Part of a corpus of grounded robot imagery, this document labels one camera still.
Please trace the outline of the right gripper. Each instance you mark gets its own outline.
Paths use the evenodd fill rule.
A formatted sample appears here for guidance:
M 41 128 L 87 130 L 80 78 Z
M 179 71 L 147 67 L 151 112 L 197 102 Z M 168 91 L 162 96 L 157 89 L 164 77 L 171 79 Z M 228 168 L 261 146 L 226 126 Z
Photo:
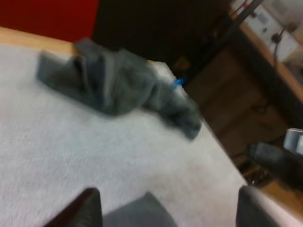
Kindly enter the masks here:
M 247 157 L 294 190 L 303 188 L 303 157 L 266 143 L 248 146 Z

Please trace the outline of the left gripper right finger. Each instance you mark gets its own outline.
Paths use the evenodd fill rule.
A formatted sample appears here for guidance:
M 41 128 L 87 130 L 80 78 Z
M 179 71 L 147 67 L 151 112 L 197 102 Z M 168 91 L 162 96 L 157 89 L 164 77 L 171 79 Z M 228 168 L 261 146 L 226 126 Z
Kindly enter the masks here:
M 253 187 L 243 186 L 239 190 L 237 227 L 283 227 L 283 210 L 267 196 Z

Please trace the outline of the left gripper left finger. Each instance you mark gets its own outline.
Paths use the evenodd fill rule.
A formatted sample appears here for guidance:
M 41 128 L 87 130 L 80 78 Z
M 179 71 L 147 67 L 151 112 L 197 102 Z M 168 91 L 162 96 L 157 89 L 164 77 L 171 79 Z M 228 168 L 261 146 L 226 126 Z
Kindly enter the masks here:
M 99 190 L 97 188 L 85 189 L 45 226 L 101 227 L 102 207 Z

